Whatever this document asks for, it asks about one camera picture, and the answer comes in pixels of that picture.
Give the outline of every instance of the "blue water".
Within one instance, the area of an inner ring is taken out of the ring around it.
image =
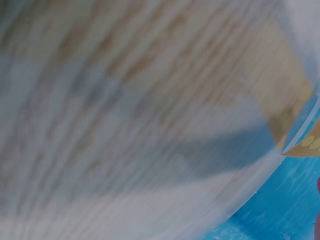
[[[320,109],[299,141],[311,129],[319,115]],[[292,131],[297,133],[301,125],[301,121],[296,122]],[[320,157],[286,157],[256,194],[227,222],[202,240],[312,239],[310,236],[314,221],[320,212],[320,197],[316,186],[319,176]]]

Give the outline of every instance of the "wood grain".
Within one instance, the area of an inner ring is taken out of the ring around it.
[[[276,145],[312,94],[280,4],[6,8],[1,239],[193,240],[233,214],[283,159]]]

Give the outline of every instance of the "wooden board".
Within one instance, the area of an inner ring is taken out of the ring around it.
[[[277,0],[34,0],[0,21],[1,239],[195,239],[312,94]]]

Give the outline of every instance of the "wooden surface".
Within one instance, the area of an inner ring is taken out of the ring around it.
[[[279,5],[8,2],[0,238],[193,240],[226,220],[312,94]]]

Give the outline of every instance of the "yellow dotted object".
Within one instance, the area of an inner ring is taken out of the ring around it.
[[[311,143],[311,145],[309,146],[309,149],[317,149],[320,147],[320,137],[318,137],[316,140],[313,141],[313,143]]]
[[[306,137],[301,143],[301,147],[309,146],[314,140],[315,140],[315,136],[313,135]]]

